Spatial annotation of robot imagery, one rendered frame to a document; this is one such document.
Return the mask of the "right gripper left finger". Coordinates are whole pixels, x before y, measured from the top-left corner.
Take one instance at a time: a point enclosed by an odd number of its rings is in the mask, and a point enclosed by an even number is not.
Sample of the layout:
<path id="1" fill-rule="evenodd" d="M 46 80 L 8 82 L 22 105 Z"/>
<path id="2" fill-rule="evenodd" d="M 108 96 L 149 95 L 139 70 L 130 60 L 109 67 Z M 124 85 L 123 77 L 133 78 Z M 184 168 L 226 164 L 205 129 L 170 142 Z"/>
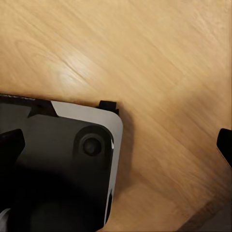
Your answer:
<path id="1" fill-rule="evenodd" d="M 0 134 L 0 186 L 24 148 L 25 140 L 21 129 Z"/>

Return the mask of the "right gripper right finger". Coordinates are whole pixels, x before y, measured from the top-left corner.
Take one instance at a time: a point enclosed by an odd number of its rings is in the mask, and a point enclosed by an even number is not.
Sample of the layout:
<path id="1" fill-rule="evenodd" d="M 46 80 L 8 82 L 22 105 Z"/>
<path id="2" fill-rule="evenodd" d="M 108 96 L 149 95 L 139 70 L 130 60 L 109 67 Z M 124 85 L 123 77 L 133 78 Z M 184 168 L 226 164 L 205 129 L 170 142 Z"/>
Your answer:
<path id="1" fill-rule="evenodd" d="M 220 129 L 217 146 L 232 167 L 232 130 Z"/>

